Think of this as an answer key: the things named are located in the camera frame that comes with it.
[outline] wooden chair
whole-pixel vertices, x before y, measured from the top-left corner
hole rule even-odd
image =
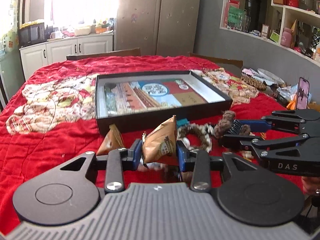
[[[225,59],[225,58],[218,58],[218,57],[208,57],[208,56],[202,56],[202,55],[198,55],[198,54],[194,54],[189,52],[189,57],[199,57],[199,58],[203,58],[203,59],[207,59],[210,60],[213,63],[221,63],[221,64],[229,64],[229,65],[234,65],[238,68],[242,68],[243,67],[243,61],[242,60],[236,60],[236,59]]]
[[[140,56],[140,48],[136,49],[123,49],[123,50],[115,50],[106,53],[96,53],[96,54],[84,54],[84,55],[68,55],[67,60],[79,60],[84,58],[92,58],[92,57],[110,57],[110,56]]]
[[[208,56],[194,54],[191,52],[189,52],[189,57],[199,57],[199,58],[209,60],[213,63],[216,63],[218,66],[223,67],[225,70],[233,73],[233,75],[235,75],[236,77],[240,78],[242,75],[242,72],[241,72],[241,69],[243,67],[242,60],[208,57]]]

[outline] microwave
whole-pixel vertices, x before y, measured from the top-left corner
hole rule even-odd
[[[44,23],[32,24],[19,29],[19,46],[25,47],[46,41],[44,33]]]

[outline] green sign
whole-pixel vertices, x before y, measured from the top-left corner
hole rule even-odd
[[[240,17],[244,13],[244,10],[230,6],[228,13],[228,27],[237,28],[240,22]]]

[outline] fuzzy brown toy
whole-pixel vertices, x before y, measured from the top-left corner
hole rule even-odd
[[[222,119],[217,123],[213,129],[213,136],[215,138],[221,138],[232,126],[233,120],[236,117],[236,113],[233,111],[225,111]],[[241,128],[239,135],[250,135],[250,126],[244,124]]]

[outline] pink box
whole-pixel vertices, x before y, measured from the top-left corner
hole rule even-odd
[[[236,0],[229,0],[226,4],[226,8],[224,10],[224,27],[227,27],[228,24],[228,14],[229,14],[229,8],[230,6],[236,7],[239,9],[240,7],[240,2]]]

